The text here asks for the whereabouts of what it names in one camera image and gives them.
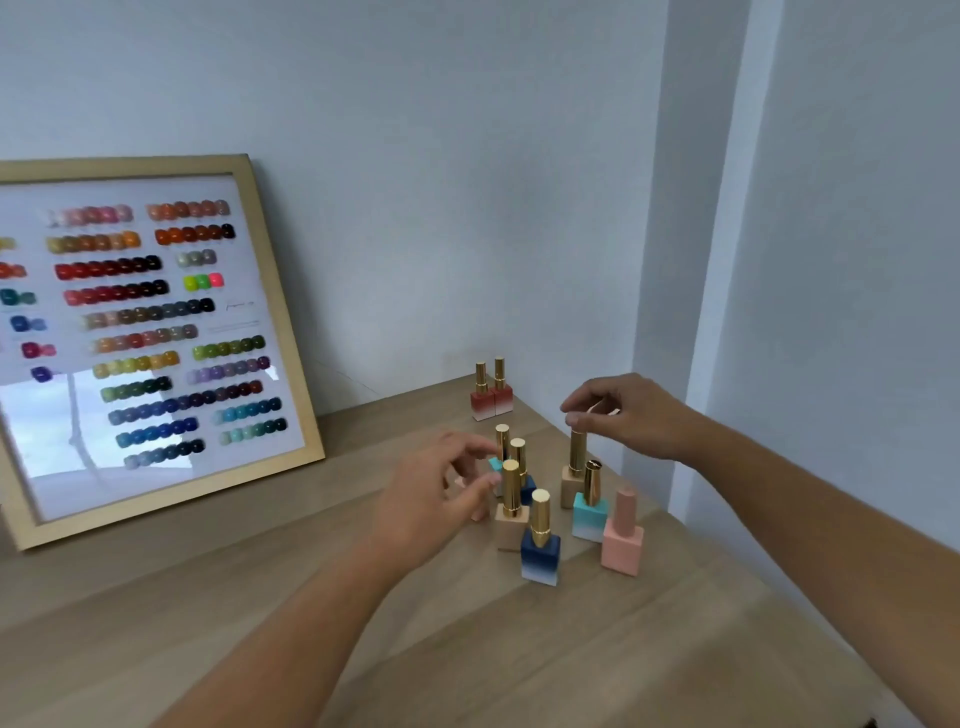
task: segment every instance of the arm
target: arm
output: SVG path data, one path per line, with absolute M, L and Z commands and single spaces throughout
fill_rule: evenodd
M 642 376 L 592 379 L 561 409 L 580 431 L 699 472 L 926 725 L 960 724 L 960 554 Z
M 313 725 L 380 602 L 485 501 L 500 476 L 477 477 L 476 458 L 495 453 L 490 440 L 451 433 L 404 458 L 377 502 L 371 531 L 346 558 L 310 577 L 155 728 Z M 451 465 L 472 483 L 447 500 Z

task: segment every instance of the gold frame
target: gold frame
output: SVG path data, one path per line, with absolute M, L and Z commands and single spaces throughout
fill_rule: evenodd
M 250 465 L 205 475 L 142 496 L 117 500 L 71 516 L 42 522 L 36 517 L 31 496 L 8 443 L 6 429 L 0 424 L 0 510 L 3 511 L 13 541 L 19 550 L 73 536 L 91 528 L 149 513 L 324 458 L 324 446 L 303 377 L 300 354 L 290 324 L 290 313 L 280 288 L 280 276 L 253 177 L 253 167 L 247 155 L 0 161 L 0 184 L 223 174 L 233 176 L 240 193 L 256 264 L 267 297 L 267 308 L 276 329 L 277 344 L 289 375 L 290 390 L 300 419 L 303 447 Z

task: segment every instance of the nail color swatch board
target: nail color swatch board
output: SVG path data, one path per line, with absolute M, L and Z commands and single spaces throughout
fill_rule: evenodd
M 232 175 L 0 185 L 0 413 L 44 522 L 304 447 Z

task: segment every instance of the gold cap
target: gold cap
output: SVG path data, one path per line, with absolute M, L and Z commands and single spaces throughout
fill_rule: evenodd
M 500 461 L 510 459 L 510 451 L 507 450 L 507 443 L 510 442 L 510 426 L 509 425 L 497 425 L 496 426 L 496 448 L 499 450 L 497 457 L 500 458 Z
M 510 441 L 510 456 L 520 464 L 520 479 L 527 474 L 527 441 L 515 437 Z
M 587 461 L 587 474 L 584 476 L 584 501 L 587 505 L 596 505 L 600 502 L 600 469 L 603 465 L 599 460 Z
M 507 385 L 507 375 L 504 374 L 503 357 L 493 360 L 493 389 L 503 389 Z
M 587 434 L 570 430 L 570 470 L 576 475 L 584 474 L 587 463 Z
M 485 395 L 487 394 L 487 362 L 478 361 L 477 362 L 477 394 Z
M 530 501 L 530 531 L 534 543 L 543 548 L 550 540 L 550 494 L 542 488 L 534 491 Z
M 503 461 L 503 513 L 508 519 L 520 515 L 520 464 Z

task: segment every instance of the hand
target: hand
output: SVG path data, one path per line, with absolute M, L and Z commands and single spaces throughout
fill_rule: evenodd
M 560 410 L 569 413 L 566 423 L 578 432 L 594 432 L 643 455 L 681 462 L 710 422 L 638 374 L 589 379 Z
M 439 553 L 486 501 L 500 474 L 477 477 L 477 460 L 496 453 L 496 444 L 485 437 L 448 432 L 396 466 L 393 481 L 376 504 L 371 538 L 398 577 Z M 444 487 L 451 465 L 469 485 L 448 500 Z

